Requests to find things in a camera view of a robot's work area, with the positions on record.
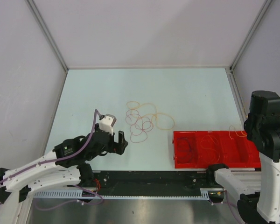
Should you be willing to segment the red plastic bin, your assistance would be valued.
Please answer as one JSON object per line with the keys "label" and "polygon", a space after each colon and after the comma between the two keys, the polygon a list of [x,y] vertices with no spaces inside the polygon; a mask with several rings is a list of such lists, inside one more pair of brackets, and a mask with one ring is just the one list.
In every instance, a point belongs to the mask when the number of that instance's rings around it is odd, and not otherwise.
{"label": "red plastic bin", "polygon": [[174,131],[175,168],[261,168],[259,152],[245,131]]}

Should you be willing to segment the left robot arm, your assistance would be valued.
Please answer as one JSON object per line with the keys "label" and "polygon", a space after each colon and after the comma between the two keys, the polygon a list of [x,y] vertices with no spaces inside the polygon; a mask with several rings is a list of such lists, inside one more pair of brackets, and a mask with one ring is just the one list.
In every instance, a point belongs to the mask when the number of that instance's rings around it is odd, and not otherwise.
{"label": "left robot arm", "polygon": [[88,187],[94,182],[94,173],[88,163],[108,153],[122,155],[128,146],[123,131],[114,133],[95,128],[87,136],[66,139],[43,157],[13,170],[0,168],[0,203],[15,191],[19,202],[43,189],[64,185]]}

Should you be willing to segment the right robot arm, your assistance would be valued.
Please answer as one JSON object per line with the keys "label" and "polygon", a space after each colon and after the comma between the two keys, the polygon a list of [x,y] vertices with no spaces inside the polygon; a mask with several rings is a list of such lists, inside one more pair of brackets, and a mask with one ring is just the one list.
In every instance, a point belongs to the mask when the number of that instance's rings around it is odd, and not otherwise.
{"label": "right robot arm", "polygon": [[206,182],[222,186],[229,198],[236,200],[238,224],[280,224],[280,96],[273,91],[253,91],[248,117],[244,122],[261,162],[260,191],[238,179],[225,164],[211,165]]}

